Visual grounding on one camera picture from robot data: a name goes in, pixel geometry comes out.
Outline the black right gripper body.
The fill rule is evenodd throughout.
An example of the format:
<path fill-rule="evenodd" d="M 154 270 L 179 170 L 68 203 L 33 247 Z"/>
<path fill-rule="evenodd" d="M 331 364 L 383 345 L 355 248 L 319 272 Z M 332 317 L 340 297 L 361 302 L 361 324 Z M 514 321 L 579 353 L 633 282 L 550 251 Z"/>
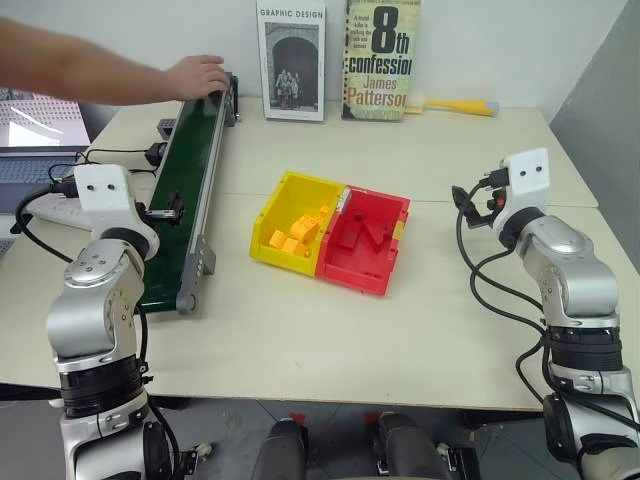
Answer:
<path fill-rule="evenodd" d="M 493 224 L 497 216 L 502 212 L 505 207 L 507 199 L 507 192 L 505 187 L 492 191 L 492 196 L 487 200 L 486 207 L 489 211 L 488 214 L 481 217 L 480 227 L 488 226 L 493 227 Z"/>

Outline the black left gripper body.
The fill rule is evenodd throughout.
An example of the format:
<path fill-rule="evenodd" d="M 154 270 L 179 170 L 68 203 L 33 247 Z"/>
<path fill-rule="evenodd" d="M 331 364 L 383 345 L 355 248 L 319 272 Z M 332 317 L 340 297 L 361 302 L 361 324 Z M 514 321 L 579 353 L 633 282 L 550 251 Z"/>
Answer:
<path fill-rule="evenodd" d="M 171 223 L 174 221 L 174 211 L 169 210 L 149 210 L 142 202 L 135 202 L 135 210 L 141 221 L 147 224 L 156 222 Z"/>

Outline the person's bare hand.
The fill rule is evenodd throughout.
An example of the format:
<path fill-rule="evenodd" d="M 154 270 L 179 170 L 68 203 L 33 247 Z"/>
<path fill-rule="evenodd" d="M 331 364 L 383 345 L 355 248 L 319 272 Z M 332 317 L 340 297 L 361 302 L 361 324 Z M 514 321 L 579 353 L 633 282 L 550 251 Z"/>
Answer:
<path fill-rule="evenodd" d="M 193 100 L 225 91 L 229 83 L 223 57 L 188 56 L 164 71 L 163 95 L 166 100 Z"/>

